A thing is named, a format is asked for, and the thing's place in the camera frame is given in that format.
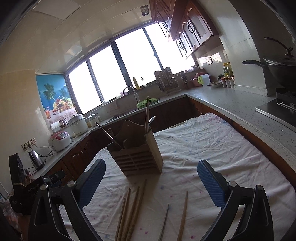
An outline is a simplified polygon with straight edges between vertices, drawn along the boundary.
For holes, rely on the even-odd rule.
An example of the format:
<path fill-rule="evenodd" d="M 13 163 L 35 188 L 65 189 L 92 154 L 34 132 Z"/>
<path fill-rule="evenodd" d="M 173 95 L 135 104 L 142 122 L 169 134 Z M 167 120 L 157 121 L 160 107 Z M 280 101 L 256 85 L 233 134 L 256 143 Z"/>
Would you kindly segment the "lone wooden chopstick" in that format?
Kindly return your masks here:
<path fill-rule="evenodd" d="M 186 221 L 187 205 L 188 205 L 188 192 L 186 192 L 186 195 L 185 195 L 184 207 L 183 207 L 182 218 L 181 218 L 177 241 L 182 240 L 185 221 Z"/>

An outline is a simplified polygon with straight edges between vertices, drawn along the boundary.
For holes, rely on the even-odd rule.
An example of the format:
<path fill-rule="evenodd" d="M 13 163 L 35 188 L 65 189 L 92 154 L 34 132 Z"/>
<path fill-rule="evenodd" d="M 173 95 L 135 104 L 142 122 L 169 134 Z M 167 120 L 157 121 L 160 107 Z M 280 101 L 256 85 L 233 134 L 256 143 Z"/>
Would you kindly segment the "black box on counter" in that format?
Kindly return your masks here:
<path fill-rule="evenodd" d="M 26 186 L 25 170 L 18 153 L 9 156 L 9 168 L 12 184 Z"/>

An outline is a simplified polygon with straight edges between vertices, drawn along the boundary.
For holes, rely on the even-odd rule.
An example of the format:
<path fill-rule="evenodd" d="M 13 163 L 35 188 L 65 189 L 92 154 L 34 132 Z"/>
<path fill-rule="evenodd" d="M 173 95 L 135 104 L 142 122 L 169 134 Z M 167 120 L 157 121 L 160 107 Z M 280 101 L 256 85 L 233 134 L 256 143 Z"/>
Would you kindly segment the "black wok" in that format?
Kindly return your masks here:
<path fill-rule="evenodd" d="M 254 64 L 268 70 L 281 86 L 295 91 L 295 55 L 292 54 L 293 48 L 287 47 L 279 40 L 271 37 L 264 37 L 264 39 L 277 42 L 285 49 L 286 53 L 277 57 L 263 57 L 263 62 L 245 60 L 242 61 L 242 64 Z"/>

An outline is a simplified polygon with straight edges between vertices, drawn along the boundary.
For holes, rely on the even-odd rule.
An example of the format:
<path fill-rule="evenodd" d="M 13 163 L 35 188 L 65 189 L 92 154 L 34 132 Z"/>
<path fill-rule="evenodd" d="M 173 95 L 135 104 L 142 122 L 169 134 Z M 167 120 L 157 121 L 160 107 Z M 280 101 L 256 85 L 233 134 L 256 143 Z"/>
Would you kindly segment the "white green pitcher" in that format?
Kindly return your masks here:
<path fill-rule="evenodd" d="M 197 81 L 200 85 L 202 85 L 203 87 L 207 87 L 208 84 L 211 83 L 211 80 L 210 80 L 210 76 L 209 74 L 203 74 L 203 75 L 199 75 L 197 77 Z"/>

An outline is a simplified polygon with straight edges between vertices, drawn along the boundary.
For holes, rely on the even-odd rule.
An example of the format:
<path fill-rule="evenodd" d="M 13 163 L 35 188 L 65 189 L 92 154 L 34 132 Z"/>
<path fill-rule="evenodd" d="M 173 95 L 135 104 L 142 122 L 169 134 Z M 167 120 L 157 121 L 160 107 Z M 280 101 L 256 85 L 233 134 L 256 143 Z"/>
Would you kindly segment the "yellow bottle on sill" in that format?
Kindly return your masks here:
<path fill-rule="evenodd" d="M 138 85 L 138 82 L 137 82 L 137 80 L 136 80 L 136 78 L 134 76 L 132 77 L 132 80 L 133 80 L 133 83 L 135 84 L 136 90 L 139 90 L 140 86 Z"/>

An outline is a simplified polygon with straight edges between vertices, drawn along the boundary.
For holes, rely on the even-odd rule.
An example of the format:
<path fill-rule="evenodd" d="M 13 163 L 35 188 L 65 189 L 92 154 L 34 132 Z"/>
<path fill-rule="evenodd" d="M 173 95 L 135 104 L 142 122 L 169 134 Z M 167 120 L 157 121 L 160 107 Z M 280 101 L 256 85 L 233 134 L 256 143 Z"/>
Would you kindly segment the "paper towel roll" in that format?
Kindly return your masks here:
<path fill-rule="evenodd" d="M 58 130 L 61 129 L 60 123 L 57 121 L 50 124 L 50 129 L 53 131 L 53 133 L 58 132 Z"/>

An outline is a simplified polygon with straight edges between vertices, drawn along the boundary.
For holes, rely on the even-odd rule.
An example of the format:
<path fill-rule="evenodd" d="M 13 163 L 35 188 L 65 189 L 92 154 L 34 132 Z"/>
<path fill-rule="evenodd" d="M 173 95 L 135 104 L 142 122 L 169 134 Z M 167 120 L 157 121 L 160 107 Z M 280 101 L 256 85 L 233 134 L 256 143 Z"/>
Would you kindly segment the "white slow cooker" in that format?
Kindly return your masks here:
<path fill-rule="evenodd" d="M 80 136 L 88 131 L 88 125 L 82 114 L 73 116 L 69 120 L 69 125 L 72 126 L 73 132 L 76 136 Z"/>

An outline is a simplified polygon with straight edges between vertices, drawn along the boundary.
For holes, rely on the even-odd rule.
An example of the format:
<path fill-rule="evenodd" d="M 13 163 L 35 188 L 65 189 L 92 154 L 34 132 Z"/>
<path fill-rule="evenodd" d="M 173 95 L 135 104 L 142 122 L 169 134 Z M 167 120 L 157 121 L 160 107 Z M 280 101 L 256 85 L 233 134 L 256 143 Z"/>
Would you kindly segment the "steel electric kettle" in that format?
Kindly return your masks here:
<path fill-rule="evenodd" d="M 31 159 L 31 162 L 34 166 L 34 168 L 37 171 L 40 171 L 44 166 L 45 166 L 45 161 L 42 161 L 41 158 L 39 157 L 39 154 L 32 150 L 29 152 L 29 157 Z"/>

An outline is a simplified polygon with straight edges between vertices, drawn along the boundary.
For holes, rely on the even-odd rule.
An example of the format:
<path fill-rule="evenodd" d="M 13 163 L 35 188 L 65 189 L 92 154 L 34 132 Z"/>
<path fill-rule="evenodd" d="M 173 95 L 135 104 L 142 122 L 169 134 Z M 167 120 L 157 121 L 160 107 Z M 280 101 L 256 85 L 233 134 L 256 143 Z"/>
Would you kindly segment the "dish drying rack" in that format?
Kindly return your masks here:
<path fill-rule="evenodd" d="M 156 84 L 165 95 L 181 90 L 176 75 L 172 73 L 170 67 L 167 67 L 162 71 L 155 71 L 154 75 L 156 78 Z"/>

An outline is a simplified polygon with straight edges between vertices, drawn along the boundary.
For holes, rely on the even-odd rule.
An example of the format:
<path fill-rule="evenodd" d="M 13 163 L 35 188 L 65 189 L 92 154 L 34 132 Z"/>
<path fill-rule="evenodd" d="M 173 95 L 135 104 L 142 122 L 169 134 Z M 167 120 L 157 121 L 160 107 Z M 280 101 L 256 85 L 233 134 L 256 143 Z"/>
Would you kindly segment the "tropical fruit poster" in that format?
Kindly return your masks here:
<path fill-rule="evenodd" d="M 63 74 L 37 75 L 36 81 L 43 110 L 50 125 L 62 120 L 69 121 L 77 115 Z"/>

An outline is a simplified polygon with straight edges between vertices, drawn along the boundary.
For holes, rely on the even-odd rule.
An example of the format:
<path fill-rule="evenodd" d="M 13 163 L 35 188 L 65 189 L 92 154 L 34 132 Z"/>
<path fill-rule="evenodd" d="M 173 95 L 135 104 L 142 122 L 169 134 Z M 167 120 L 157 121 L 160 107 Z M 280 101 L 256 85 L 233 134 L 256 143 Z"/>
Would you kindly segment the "white red rice cooker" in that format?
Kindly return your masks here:
<path fill-rule="evenodd" d="M 49 138 L 48 143 L 54 151 L 59 152 L 70 145 L 71 138 L 68 132 L 58 132 Z"/>

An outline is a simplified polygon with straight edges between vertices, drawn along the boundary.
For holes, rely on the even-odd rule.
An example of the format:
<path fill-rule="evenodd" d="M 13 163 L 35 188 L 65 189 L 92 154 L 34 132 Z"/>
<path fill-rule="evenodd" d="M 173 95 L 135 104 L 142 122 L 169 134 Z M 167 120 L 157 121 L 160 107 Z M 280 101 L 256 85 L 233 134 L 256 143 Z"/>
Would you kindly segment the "wooden utensil holder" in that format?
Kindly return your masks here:
<path fill-rule="evenodd" d="M 163 158 L 151 128 L 125 120 L 115 137 L 122 148 L 110 143 L 107 149 L 126 177 L 162 172 Z"/>

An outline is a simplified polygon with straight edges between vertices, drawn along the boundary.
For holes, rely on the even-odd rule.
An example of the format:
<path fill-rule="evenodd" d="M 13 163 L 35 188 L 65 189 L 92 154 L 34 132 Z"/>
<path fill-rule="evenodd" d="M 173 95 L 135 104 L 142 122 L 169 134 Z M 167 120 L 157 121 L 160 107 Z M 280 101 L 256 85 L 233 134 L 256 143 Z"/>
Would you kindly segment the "green label oil bottle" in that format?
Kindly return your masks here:
<path fill-rule="evenodd" d="M 234 77 L 230 62 L 223 63 L 223 70 L 226 77 Z"/>

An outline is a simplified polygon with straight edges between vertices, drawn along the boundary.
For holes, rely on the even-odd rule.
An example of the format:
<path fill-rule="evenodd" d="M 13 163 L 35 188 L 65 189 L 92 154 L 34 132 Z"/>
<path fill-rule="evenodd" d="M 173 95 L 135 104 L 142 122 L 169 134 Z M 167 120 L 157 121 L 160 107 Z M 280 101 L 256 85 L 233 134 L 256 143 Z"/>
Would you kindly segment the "metal spoon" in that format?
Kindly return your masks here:
<path fill-rule="evenodd" d="M 149 120 L 149 122 L 148 122 L 148 126 L 151 125 L 151 123 L 154 121 L 155 118 L 156 118 L 156 116 L 153 116 L 153 117 Z"/>

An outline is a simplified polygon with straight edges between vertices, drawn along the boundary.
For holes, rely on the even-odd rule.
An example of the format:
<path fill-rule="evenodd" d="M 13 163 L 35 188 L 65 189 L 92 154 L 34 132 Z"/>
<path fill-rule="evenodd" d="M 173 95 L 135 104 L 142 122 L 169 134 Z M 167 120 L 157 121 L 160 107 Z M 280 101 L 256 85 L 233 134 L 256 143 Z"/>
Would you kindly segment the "pink basin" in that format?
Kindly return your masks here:
<path fill-rule="evenodd" d="M 200 86 L 202 86 L 202 85 L 200 85 L 200 84 L 198 83 L 198 81 L 197 81 L 197 77 L 198 77 L 199 75 L 203 75 L 203 74 L 204 74 L 204 73 L 196 73 L 195 77 L 192 78 L 192 79 L 190 79 L 190 82 L 191 82 L 195 87 L 200 87 Z"/>

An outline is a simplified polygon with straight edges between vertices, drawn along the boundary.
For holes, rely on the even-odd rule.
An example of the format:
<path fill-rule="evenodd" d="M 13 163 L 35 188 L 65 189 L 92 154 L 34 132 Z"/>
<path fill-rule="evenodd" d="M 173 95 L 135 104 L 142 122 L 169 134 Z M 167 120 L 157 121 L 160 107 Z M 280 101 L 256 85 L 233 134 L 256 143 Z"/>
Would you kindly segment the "small white pot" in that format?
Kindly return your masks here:
<path fill-rule="evenodd" d="M 87 124 L 90 127 L 95 127 L 96 123 L 101 123 L 102 122 L 102 119 L 97 113 L 92 113 L 92 114 L 90 114 L 90 116 L 88 116 L 86 118 L 86 121 L 87 121 Z"/>

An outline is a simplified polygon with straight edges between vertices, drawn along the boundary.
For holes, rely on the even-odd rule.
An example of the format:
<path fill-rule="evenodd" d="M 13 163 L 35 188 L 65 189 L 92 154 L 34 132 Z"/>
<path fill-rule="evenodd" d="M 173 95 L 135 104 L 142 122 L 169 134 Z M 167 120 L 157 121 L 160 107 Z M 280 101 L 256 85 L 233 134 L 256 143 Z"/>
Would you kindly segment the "green colander basket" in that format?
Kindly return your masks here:
<path fill-rule="evenodd" d="M 149 105 L 151 104 L 154 104 L 156 102 L 158 102 L 159 100 L 157 98 L 150 98 L 149 99 Z M 141 109 L 141 108 L 146 108 L 147 106 L 147 100 L 143 100 L 143 101 L 140 101 L 138 104 L 137 104 L 137 108 L 138 109 Z"/>

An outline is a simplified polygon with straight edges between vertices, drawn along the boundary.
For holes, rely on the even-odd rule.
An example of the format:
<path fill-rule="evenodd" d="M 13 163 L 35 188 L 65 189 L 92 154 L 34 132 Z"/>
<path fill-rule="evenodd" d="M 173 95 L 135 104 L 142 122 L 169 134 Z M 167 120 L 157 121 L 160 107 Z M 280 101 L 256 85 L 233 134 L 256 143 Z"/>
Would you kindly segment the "plate on counter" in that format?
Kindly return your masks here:
<path fill-rule="evenodd" d="M 218 88 L 218 87 L 222 87 L 223 84 L 221 81 L 216 81 L 216 82 L 211 82 L 207 85 L 210 88 Z"/>

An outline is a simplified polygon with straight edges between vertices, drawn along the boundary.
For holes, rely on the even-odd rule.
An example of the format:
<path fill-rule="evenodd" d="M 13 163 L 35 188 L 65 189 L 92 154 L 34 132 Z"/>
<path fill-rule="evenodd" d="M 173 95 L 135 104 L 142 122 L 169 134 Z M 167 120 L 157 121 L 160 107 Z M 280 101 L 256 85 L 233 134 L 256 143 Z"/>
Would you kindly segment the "wall power outlet strip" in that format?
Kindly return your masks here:
<path fill-rule="evenodd" d="M 33 146 L 35 144 L 36 144 L 36 139 L 32 138 L 29 141 L 27 141 L 26 143 L 24 143 L 22 145 L 22 148 L 23 148 L 24 151 L 26 151 L 28 148 L 30 148 L 31 146 Z"/>

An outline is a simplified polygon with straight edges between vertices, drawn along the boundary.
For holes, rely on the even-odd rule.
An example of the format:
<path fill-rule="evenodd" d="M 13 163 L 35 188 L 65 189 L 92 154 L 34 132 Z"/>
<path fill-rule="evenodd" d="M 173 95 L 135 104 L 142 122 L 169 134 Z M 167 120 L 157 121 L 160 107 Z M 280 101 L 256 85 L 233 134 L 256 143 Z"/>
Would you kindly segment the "gas stove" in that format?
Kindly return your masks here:
<path fill-rule="evenodd" d="M 276 98 L 257 106 L 255 111 L 281 123 L 290 130 L 296 130 L 295 90 L 276 88 Z"/>

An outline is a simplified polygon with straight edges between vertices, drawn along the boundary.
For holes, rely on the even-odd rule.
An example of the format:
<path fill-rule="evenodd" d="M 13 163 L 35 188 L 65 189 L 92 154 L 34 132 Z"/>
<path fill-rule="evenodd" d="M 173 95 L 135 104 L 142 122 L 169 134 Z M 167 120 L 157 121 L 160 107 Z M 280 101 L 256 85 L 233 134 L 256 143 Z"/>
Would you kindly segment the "seasoning jars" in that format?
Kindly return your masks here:
<path fill-rule="evenodd" d="M 222 82 L 222 86 L 224 88 L 234 88 L 234 78 L 232 77 L 221 77 L 220 81 Z"/>

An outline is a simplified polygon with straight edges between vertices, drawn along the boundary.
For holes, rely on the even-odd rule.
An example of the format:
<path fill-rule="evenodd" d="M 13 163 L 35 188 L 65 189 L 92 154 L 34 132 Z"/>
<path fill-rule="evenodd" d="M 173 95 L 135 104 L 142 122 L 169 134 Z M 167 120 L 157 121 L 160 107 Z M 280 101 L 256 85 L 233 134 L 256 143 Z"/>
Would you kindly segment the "floral white tablecloth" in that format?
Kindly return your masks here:
<path fill-rule="evenodd" d="M 84 212 L 103 240 L 114 240 L 123 198 L 134 196 L 147 180 L 133 240 L 158 240 L 170 204 L 162 240 L 176 240 L 185 195 L 188 192 L 182 239 L 200 240 L 220 209 L 197 175 L 206 160 L 228 181 L 253 188 L 262 185 L 273 217 L 274 239 L 280 240 L 295 220 L 295 189 L 255 146 L 229 123 L 214 114 L 191 118 L 154 134 L 163 157 L 161 174 L 125 177 L 107 149 L 96 157 L 106 163 L 106 173 Z"/>

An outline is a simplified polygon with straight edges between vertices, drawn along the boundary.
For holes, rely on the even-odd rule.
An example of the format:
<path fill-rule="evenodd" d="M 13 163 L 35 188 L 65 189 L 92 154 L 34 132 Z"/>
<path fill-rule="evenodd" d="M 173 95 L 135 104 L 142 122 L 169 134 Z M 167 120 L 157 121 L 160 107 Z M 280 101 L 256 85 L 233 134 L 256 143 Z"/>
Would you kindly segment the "wooden upper cabinets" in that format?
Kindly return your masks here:
<path fill-rule="evenodd" d="M 150 1 L 152 20 L 174 40 L 184 57 L 205 57 L 222 46 L 210 16 L 198 1 Z"/>

